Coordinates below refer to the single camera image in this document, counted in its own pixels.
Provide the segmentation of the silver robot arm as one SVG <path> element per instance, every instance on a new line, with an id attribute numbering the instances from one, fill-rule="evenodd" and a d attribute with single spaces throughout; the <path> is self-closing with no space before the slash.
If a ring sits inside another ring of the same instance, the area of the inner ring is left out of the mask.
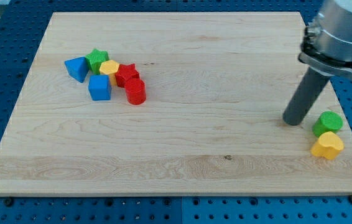
<path id="1" fill-rule="evenodd" d="M 352 0 L 326 0 L 305 28 L 299 60 L 326 77 L 352 81 Z"/>

